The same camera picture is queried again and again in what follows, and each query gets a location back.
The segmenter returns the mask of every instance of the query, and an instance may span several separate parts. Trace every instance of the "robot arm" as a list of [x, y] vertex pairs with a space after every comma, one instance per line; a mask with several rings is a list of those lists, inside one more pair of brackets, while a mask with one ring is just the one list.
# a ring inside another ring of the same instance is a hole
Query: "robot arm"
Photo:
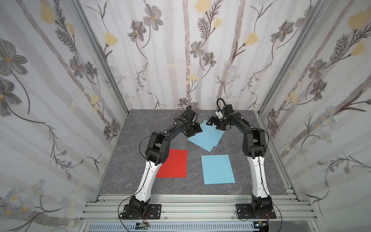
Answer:
[[219, 100], [223, 101], [224, 107], [220, 109], [218, 105], [219, 110], [216, 112], [218, 117], [211, 117], [207, 125], [214, 123], [219, 130], [225, 130], [227, 125], [233, 125], [243, 134], [242, 150], [249, 161], [253, 180], [251, 214], [256, 218], [264, 217], [273, 209], [264, 171], [264, 155], [267, 149], [264, 130], [255, 129], [242, 114], [234, 112], [232, 105], [225, 105], [221, 98], [217, 103]]
[[187, 137], [202, 132], [200, 124], [193, 121], [195, 115], [196, 113], [188, 106], [182, 115], [173, 119], [173, 125], [164, 131], [153, 132], [150, 136], [150, 141], [145, 150], [147, 160], [145, 170], [135, 195], [129, 201], [130, 214], [134, 214], [138, 218], [145, 217], [152, 185], [159, 168], [169, 156], [170, 142], [181, 132]]

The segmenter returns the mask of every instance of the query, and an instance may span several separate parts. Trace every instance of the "black mounting plate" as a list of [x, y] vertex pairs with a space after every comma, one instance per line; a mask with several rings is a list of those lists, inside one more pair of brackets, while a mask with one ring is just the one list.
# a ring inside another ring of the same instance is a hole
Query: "black mounting plate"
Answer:
[[[148, 210], [150, 211], [147, 219], [160, 219], [161, 217], [161, 204], [148, 204]], [[121, 219], [123, 220], [143, 220], [144, 218], [138, 217], [137, 215], [133, 215], [130, 213], [130, 205], [125, 205], [124, 211], [121, 215]]]
[[277, 218], [276, 213], [272, 211], [261, 213], [259, 217], [253, 216], [251, 214], [251, 204], [236, 204], [236, 209], [239, 219], [268, 219], [266, 214], [268, 214], [270, 219]]

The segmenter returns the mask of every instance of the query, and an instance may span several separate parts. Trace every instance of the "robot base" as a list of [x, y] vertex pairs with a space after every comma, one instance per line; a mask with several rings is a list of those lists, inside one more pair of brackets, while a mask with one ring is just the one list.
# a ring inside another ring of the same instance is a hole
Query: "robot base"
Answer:
[[[120, 218], [123, 220], [138, 220], [138, 219], [145, 219], [147, 215], [141, 217], [141, 215], [136, 214], [133, 210], [131, 210], [130, 205], [125, 205], [124, 211], [120, 213]], [[161, 217], [161, 205], [160, 204], [149, 204], [148, 205], [149, 214], [147, 219], [160, 219]]]
[[237, 215], [239, 219], [270, 219], [277, 218], [276, 213], [271, 210], [265, 212], [258, 212], [257, 216], [252, 213], [251, 204], [236, 204]]

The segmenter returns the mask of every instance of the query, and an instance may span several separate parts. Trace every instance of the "vent grille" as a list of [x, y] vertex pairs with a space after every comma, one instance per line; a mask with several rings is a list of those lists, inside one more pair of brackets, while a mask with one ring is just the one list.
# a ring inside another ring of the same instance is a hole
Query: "vent grille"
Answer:
[[[136, 222], [124, 222], [130, 232], [144, 231], [135, 229]], [[254, 229], [253, 222], [150, 222], [148, 232], [187, 232], [187, 231], [259, 231]], [[88, 232], [126, 232], [120, 222], [92, 222]]]

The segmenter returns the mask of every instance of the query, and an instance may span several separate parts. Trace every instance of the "black robot arm segment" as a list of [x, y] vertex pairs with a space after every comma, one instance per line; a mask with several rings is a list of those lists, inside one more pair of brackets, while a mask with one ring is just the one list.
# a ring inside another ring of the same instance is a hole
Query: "black robot arm segment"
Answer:
[[169, 156], [170, 142], [181, 132], [187, 137], [194, 136], [202, 132], [200, 124], [193, 122], [196, 113], [188, 107], [182, 115], [174, 118], [174, 124], [161, 132], [153, 132], [147, 149], [145, 150], [146, 159], [155, 165], [164, 163]]

